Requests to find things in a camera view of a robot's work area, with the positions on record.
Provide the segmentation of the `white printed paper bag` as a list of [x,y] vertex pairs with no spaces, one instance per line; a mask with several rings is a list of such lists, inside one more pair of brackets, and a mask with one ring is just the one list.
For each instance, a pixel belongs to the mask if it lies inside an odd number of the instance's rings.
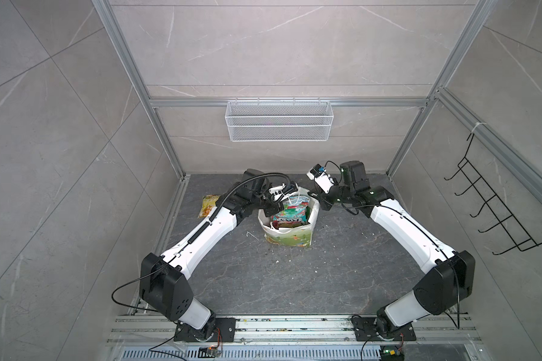
[[310,196],[308,189],[299,187],[282,204],[283,210],[273,216],[266,216],[263,210],[258,212],[264,238],[274,245],[309,247],[319,217],[319,201]]

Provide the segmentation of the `yellow chips snack bag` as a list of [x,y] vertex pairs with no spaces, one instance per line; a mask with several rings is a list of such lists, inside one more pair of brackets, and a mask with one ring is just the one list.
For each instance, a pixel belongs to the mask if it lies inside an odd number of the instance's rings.
[[207,195],[203,197],[199,218],[206,218],[216,206],[219,195]]

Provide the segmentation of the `green Fox's mint candy bag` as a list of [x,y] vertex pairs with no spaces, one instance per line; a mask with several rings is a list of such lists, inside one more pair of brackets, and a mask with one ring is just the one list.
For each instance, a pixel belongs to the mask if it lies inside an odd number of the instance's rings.
[[275,229],[297,228],[309,223],[307,209],[308,202],[297,205],[286,205],[284,210],[270,218],[270,224]]

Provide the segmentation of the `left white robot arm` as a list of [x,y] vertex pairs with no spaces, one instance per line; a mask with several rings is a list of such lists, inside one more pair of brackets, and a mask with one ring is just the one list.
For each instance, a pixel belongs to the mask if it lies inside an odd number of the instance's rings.
[[203,258],[253,212],[270,217],[297,192],[297,184],[283,173],[244,172],[216,201],[215,207],[189,234],[160,255],[150,253],[141,265],[139,297],[172,322],[179,321],[208,338],[215,328],[215,312],[194,296],[189,279]]

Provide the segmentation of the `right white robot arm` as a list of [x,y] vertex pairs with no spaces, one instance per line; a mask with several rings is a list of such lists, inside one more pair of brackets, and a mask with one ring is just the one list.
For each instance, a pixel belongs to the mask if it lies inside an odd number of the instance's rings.
[[316,185],[321,209],[340,204],[353,215],[364,214],[393,236],[424,273],[410,292],[379,309],[374,321],[378,336],[392,339],[415,320],[460,307],[473,292],[474,257],[433,236],[387,189],[371,186],[362,162],[345,162],[339,171],[335,179],[317,164],[307,174]]

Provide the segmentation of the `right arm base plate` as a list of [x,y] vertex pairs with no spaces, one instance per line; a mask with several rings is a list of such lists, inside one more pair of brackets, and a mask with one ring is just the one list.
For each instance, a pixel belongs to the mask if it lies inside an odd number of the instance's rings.
[[363,317],[358,314],[353,314],[350,321],[357,341],[416,340],[412,323],[398,327],[389,323],[385,317]]

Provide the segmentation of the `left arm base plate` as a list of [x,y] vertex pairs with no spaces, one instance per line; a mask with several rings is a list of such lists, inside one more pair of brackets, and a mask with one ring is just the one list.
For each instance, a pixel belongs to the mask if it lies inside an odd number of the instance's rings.
[[236,318],[211,318],[202,329],[180,322],[176,328],[174,341],[186,342],[233,342],[236,332]]

